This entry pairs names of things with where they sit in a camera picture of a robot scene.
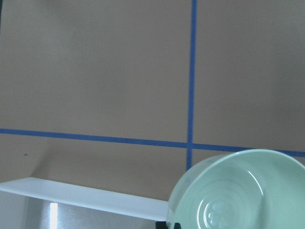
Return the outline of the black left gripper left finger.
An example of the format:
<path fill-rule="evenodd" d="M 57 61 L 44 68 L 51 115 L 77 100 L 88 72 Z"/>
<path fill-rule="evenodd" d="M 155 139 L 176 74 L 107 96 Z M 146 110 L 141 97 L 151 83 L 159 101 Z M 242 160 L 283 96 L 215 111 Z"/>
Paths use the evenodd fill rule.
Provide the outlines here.
<path fill-rule="evenodd" d="M 157 221 L 155 223 L 156 229 L 168 229 L 166 221 Z"/>

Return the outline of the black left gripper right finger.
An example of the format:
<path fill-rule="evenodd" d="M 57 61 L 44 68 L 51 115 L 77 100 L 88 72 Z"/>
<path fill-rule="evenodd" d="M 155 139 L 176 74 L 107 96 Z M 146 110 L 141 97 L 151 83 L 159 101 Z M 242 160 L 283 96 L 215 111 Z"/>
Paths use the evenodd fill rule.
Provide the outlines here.
<path fill-rule="evenodd" d="M 174 229 L 182 229 L 181 224 L 180 223 L 175 223 L 174 224 Z"/>

